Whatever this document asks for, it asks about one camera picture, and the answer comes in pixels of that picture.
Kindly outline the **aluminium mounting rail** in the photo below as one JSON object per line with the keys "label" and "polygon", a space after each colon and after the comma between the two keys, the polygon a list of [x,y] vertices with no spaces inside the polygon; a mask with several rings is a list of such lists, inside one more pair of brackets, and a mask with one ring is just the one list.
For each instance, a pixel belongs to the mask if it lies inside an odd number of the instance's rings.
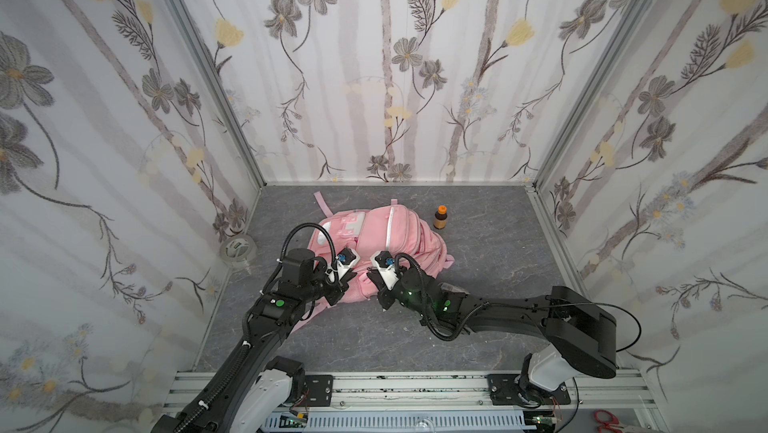
{"label": "aluminium mounting rail", "polygon": [[[578,375],[566,383],[566,404],[494,403],[489,378],[519,372],[308,374],[302,368],[302,395],[276,408],[257,432],[596,432],[593,413],[600,409],[613,413],[623,432],[668,429],[636,370],[619,369],[610,380]],[[212,378],[177,374],[164,415],[180,413]]]}

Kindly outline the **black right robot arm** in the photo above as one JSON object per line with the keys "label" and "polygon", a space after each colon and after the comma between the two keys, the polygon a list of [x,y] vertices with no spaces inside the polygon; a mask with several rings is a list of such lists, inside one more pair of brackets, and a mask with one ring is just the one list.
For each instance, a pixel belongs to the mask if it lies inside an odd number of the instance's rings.
{"label": "black right robot arm", "polygon": [[566,383],[578,375],[616,377],[617,321],[610,305],[587,300],[566,286],[533,298],[487,298],[429,276],[405,253],[375,254],[367,276],[383,309],[394,304],[414,311],[438,340],[462,334],[502,332],[543,339],[548,345],[529,353],[520,372],[488,380],[494,403],[535,409],[566,404]]}

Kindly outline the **pink student backpack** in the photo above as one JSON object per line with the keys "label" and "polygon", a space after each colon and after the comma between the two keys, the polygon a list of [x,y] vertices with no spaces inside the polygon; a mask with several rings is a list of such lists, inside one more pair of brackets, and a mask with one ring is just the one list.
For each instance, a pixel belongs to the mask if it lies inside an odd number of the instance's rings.
{"label": "pink student backpack", "polygon": [[315,194],[315,200],[325,219],[319,223],[302,223],[291,230],[287,242],[308,228],[312,232],[310,243],[306,248],[292,250],[284,245],[275,271],[279,275],[275,304],[286,304],[294,310],[290,317],[294,330],[332,307],[324,299],[317,299],[317,286],[327,278],[336,255],[345,247],[356,250],[360,261],[339,303],[356,303],[376,296],[377,289],[367,272],[372,266],[372,257],[380,251],[389,251],[396,267],[399,259],[412,259],[429,280],[454,263],[443,238],[417,213],[395,199],[387,206],[339,213],[329,209],[321,193]]}

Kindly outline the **red scissors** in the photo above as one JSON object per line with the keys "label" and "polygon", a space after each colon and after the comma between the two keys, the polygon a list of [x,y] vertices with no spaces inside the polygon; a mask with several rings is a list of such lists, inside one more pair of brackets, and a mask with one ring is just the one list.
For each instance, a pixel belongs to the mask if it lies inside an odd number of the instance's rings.
{"label": "red scissors", "polygon": [[596,410],[593,413],[597,433],[623,433],[623,428],[618,418],[607,410]]}

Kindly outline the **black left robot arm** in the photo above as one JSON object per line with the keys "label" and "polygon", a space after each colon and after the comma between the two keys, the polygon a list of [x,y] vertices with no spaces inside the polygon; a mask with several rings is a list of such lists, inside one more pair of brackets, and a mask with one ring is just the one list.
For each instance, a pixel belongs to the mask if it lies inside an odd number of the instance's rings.
{"label": "black left robot arm", "polygon": [[[299,248],[289,250],[304,229],[318,231],[330,248],[330,259]],[[162,416],[154,432],[257,432],[280,405],[302,395],[302,366],[277,360],[275,351],[293,329],[308,319],[321,299],[337,304],[356,273],[339,270],[328,231],[302,223],[286,237],[278,265],[241,322],[241,338],[202,391],[180,413]]]}

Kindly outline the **clear tape roll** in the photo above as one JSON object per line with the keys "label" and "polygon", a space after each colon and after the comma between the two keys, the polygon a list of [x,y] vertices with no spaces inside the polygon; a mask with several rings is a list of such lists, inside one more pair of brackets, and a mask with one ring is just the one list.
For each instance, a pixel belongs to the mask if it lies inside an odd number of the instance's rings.
{"label": "clear tape roll", "polygon": [[248,234],[238,234],[226,239],[220,246],[219,258],[234,270],[251,268],[255,262],[258,248]]}

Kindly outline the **small brown orange-capped bottle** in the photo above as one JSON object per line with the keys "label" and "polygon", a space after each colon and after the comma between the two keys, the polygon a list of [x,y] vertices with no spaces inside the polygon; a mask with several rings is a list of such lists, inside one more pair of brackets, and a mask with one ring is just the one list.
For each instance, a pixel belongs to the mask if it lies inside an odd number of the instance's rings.
{"label": "small brown orange-capped bottle", "polygon": [[448,211],[445,205],[440,205],[434,215],[433,227],[436,230],[442,230],[447,224]]}

